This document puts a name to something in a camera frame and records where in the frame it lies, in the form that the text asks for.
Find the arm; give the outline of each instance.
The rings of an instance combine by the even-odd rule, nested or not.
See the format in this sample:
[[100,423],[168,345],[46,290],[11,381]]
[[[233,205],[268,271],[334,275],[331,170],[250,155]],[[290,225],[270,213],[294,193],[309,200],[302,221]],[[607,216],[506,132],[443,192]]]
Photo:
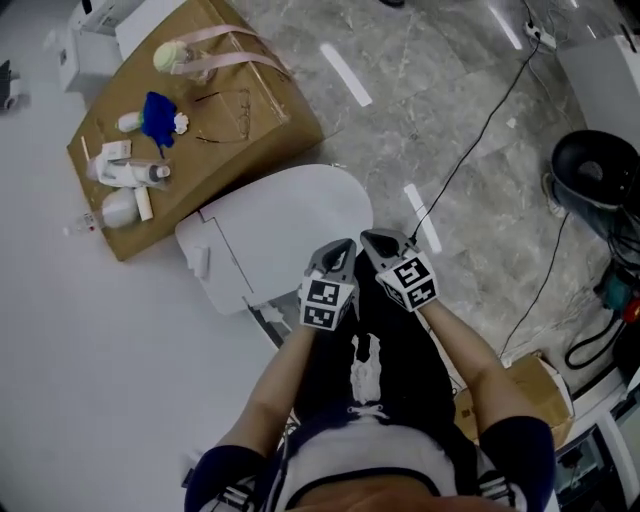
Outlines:
[[478,333],[439,300],[429,302],[419,311],[469,387],[479,433],[514,416],[539,418],[531,402],[509,378],[493,349]]
[[258,379],[238,421],[217,446],[249,448],[264,457],[277,448],[293,408],[315,329],[296,327]]

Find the white floor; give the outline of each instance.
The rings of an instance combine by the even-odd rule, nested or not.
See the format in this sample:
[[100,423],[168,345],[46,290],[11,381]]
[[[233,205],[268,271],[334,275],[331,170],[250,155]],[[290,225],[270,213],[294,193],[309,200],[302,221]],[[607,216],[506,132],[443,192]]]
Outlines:
[[0,502],[9,512],[180,510],[187,458],[237,417],[272,345],[222,317],[173,239],[128,264],[85,211],[66,145],[82,98],[60,91],[48,31],[75,0],[16,0],[0,57],[30,93],[0,116]]

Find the eyeglasses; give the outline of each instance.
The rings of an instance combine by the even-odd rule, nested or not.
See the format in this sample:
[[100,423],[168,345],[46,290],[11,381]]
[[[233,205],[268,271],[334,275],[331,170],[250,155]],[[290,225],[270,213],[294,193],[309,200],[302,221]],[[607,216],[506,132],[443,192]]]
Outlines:
[[196,137],[196,139],[203,142],[212,142],[214,144],[223,144],[227,142],[244,142],[249,138],[249,131],[251,129],[251,93],[249,92],[249,89],[240,89],[239,91],[218,91],[212,94],[207,94],[206,96],[202,96],[195,101],[198,102],[206,100],[207,98],[213,98],[214,96],[218,96],[222,93],[237,93],[238,95],[238,104],[240,106],[240,109],[242,110],[242,113],[236,118],[236,124],[238,126],[238,131],[240,132],[241,138],[236,140],[216,140],[206,137]]

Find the black cable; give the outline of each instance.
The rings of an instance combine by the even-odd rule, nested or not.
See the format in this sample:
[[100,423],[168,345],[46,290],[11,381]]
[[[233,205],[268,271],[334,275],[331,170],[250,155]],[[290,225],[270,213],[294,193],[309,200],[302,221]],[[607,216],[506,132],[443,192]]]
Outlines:
[[545,285],[547,284],[547,281],[549,280],[549,276],[551,275],[551,270],[553,269],[553,263],[556,261],[556,254],[558,253],[558,247],[560,247],[560,237],[562,236],[562,230],[564,229],[564,225],[567,223],[567,219],[568,218],[569,218],[569,214],[567,213],[564,216],[562,224],[560,225],[560,230],[558,231],[558,239],[556,240],[556,246],[553,249],[553,256],[551,256],[551,263],[549,264],[549,270],[547,271],[547,275],[544,278],[544,281],[542,282],[542,286],[538,290],[538,293],[537,293],[535,299],[533,299],[533,302],[531,303],[531,305],[529,306],[529,309],[527,309],[526,313],[524,315],[522,315],[522,318],[520,318],[520,320],[518,320],[518,323],[516,324],[516,326],[511,330],[511,332],[509,333],[509,336],[507,336],[507,341],[504,342],[504,346],[502,347],[502,350],[500,351],[500,357],[502,357],[503,354],[504,354],[504,351],[507,350],[507,346],[509,345],[509,341],[511,341],[511,336],[513,336],[514,333],[518,330],[518,327],[520,327],[520,324],[522,322],[524,322],[524,319],[527,318],[527,315],[529,315],[529,313],[533,309],[533,306],[535,305],[535,303],[538,302],[538,299],[540,298],[540,294],[542,293],[542,290],[544,289]]
[[599,332],[598,334],[596,334],[595,336],[591,336],[590,338],[587,338],[586,340],[581,341],[580,343],[576,344],[575,346],[571,347],[567,353],[564,356],[564,362],[567,365],[567,367],[571,370],[581,370],[582,368],[586,368],[587,366],[589,366],[591,363],[593,363],[596,359],[598,359],[601,355],[603,355],[611,345],[613,345],[613,343],[618,339],[618,337],[620,336],[620,334],[622,334],[622,331],[624,330],[624,328],[627,326],[627,324],[625,322],[622,322],[620,324],[620,326],[618,327],[618,329],[616,330],[616,332],[613,334],[613,336],[611,336],[611,339],[606,343],[606,345],[604,347],[602,347],[600,349],[600,351],[594,355],[593,357],[591,357],[590,359],[588,359],[587,361],[584,361],[582,363],[577,363],[574,364],[570,361],[571,356],[578,350],[580,350],[581,348],[586,347],[587,345],[590,345],[591,343],[594,343],[596,341],[598,341],[599,339],[601,339],[605,334],[607,334],[611,328],[615,325],[615,323],[620,320],[620,314],[617,311],[614,311],[613,314],[611,315],[611,321],[609,322],[609,324],[604,328],[603,331]]
[[516,86],[516,84],[518,83],[518,79],[520,78],[520,75],[522,75],[522,72],[524,71],[524,68],[527,67],[527,64],[529,64],[529,61],[533,58],[533,56],[536,54],[536,52],[538,51],[538,48],[540,47],[540,40],[538,40],[538,43],[536,44],[536,47],[533,49],[533,51],[531,52],[531,54],[529,55],[529,57],[527,57],[527,60],[524,61],[524,63],[522,64],[522,66],[520,66],[520,69],[518,70],[518,74],[516,75],[516,77],[514,78],[513,82],[511,83],[511,85],[509,86],[509,89],[507,89],[507,92],[505,93],[505,95],[502,97],[502,99],[498,102],[498,104],[496,105],[496,108],[494,108],[491,111],[491,114],[489,114],[489,117],[487,117],[487,120],[484,123],[484,126],[482,127],[482,130],[480,130],[480,134],[478,135],[478,137],[476,138],[476,140],[473,142],[473,144],[471,144],[471,146],[469,147],[469,149],[467,149],[467,151],[464,153],[464,155],[462,155],[462,158],[460,158],[460,160],[458,160],[458,163],[456,164],[456,166],[453,169],[453,172],[449,175],[449,178],[447,179],[447,181],[444,184],[444,187],[442,187],[442,190],[440,190],[440,193],[438,194],[438,196],[436,197],[436,200],[433,202],[433,204],[431,205],[431,207],[429,208],[429,210],[427,211],[427,213],[424,214],[424,216],[420,219],[420,221],[418,222],[418,225],[416,226],[416,229],[413,231],[413,234],[410,237],[410,240],[413,243],[416,243],[416,237],[418,235],[418,229],[420,229],[420,226],[422,225],[422,223],[424,222],[424,220],[429,216],[429,214],[433,211],[433,209],[436,206],[436,203],[438,202],[438,200],[440,199],[440,197],[442,196],[442,194],[444,194],[444,191],[447,189],[447,187],[449,186],[449,183],[451,182],[451,179],[455,176],[456,172],[458,172],[458,169],[460,169],[460,166],[462,165],[462,163],[467,159],[467,157],[471,154],[471,152],[474,150],[474,148],[478,145],[478,143],[482,140],[482,137],[484,136],[484,132],[487,130],[487,127],[489,126],[489,123],[491,122],[491,119],[493,118],[494,114],[498,111],[498,109],[502,106],[502,104],[507,101],[507,98],[509,97],[509,94],[511,94],[511,91],[513,91],[513,88]]

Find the person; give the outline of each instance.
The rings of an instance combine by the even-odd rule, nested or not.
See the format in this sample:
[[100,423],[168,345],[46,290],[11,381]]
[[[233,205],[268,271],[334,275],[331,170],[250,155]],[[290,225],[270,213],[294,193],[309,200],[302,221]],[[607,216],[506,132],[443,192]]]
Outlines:
[[[487,342],[434,299],[418,314],[471,392],[479,447],[467,440],[435,343],[375,274],[363,251],[358,311],[352,305],[333,332],[289,335],[193,470],[185,512],[545,509],[549,426]],[[289,433],[292,410],[299,425]]]

